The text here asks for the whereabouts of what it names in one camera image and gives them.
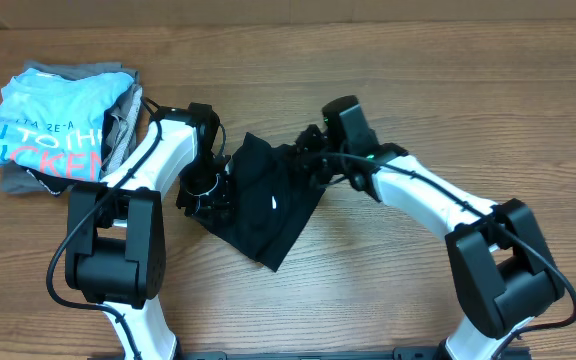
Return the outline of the black t-shirt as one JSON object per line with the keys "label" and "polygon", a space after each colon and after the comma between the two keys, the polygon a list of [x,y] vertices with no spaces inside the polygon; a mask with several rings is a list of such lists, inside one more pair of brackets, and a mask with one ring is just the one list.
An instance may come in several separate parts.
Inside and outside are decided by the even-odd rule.
{"label": "black t-shirt", "polygon": [[190,215],[251,260],[277,271],[325,190],[290,164],[289,145],[273,147],[248,133],[232,156],[228,193],[200,202]]}

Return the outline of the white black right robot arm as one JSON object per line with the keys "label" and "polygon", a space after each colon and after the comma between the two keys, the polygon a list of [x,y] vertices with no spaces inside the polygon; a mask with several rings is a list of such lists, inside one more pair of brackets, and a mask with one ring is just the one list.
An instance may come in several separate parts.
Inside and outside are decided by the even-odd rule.
{"label": "white black right robot arm", "polygon": [[464,318],[433,359],[527,359],[511,343],[538,330],[534,319],[572,291],[532,210],[472,195],[432,173],[395,143],[382,143],[355,96],[322,109],[325,126],[296,140],[295,164],[318,185],[338,176],[397,208],[445,243]]}

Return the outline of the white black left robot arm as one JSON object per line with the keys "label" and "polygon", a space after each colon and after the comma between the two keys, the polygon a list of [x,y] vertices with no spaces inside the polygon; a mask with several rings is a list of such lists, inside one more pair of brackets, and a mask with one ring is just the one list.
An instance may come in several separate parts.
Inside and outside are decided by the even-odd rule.
{"label": "white black left robot arm", "polygon": [[190,216],[219,218],[227,209],[227,157],[212,150],[225,131],[207,104],[185,109],[145,100],[148,133],[131,156],[97,183],[71,190],[67,236],[55,256],[80,308],[103,312],[125,359],[179,359],[178,337],[159,301],[166,268],[162,202],[180,184],[178,205]]}

